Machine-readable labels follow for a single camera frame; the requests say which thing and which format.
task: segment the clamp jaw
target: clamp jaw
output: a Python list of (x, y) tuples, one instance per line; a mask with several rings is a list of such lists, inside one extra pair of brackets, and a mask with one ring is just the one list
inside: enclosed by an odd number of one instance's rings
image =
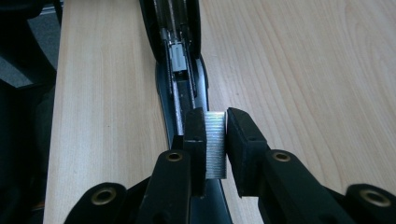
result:
[[(226, 152), (239, 196), (258, 197), (264, 223), (392, 223), (396, 197), (367, 184), (346, 196), (327, 189), (293, 154), (270, 149), (250, 115), (228, 109)], [(69, 214), (69, 223), (188, 224), (191, 199), (205, 195), (203, 110), (188, 113), (184, 136), (162, 153), (152, 176), (130, 189), (115, 183), (88, 190)]]

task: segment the light wood grain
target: light wood grain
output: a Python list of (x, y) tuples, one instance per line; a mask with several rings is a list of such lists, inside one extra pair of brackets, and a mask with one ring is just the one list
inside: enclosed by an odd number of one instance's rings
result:
[[(211, 110), (246, 110), (331, 189), (396, 194), (394, 1), (200, 3)], [(98, 183), (151, 173), (166, 149), (154, 64), (138, 1), (65, 2), (46, 223)], [(233, 222), (262, 222), (228, 175)]]

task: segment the metal rivet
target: metal rivet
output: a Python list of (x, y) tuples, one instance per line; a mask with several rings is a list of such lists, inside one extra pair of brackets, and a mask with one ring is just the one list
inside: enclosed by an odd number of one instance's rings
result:
[(389, 198), (372, 189), (362, 189), (360, 195), (366, 202), (379, 207), (389, 207), (391, 205)]
[(273, 158), (277, 161), (290, 161), (290, 156), (283, 152), (276, 152), (273, 154)]
[(114, 188), (101, 188), (91, 197), (91, 202), (95, 205), (104, 205), (110, 203), (116, 198), (117, 192)]
[(166, 156), (166, 159), (169, 161), (181, 161), (181, 159), (183, 159), (183, 155), (181, 155), (180, 153), (169, 153)]

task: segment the wooden board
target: wooden board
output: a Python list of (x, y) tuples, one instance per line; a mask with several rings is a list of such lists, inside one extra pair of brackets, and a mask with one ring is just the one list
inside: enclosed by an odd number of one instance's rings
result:
[[(331, 189), (396, 194), (394, 1), (200, 4), (211, 110), (247, 111)], [(138, 1), (68, 0), (63, 22), (45, 223), (63, 223), (96, 184), (136, 184), (166, 150)], [(262, 222), (228, 176), (233, 222)]]

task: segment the black fabric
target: black fabric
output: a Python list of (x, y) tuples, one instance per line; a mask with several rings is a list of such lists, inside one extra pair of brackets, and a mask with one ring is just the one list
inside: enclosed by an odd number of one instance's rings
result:
[(45, 198), (53, 93), (52, 85), (17, 90), (0, 80), (1, 224), (37, 219), (30, 210)]
[(56, 70), (35, 40), (27, 20), (0, 20), (0, 56), (32, 83), (54, 83)]
[(0, 20), (31, 19), (38, 16), (43, 6), (43, 0), (1, 0)]

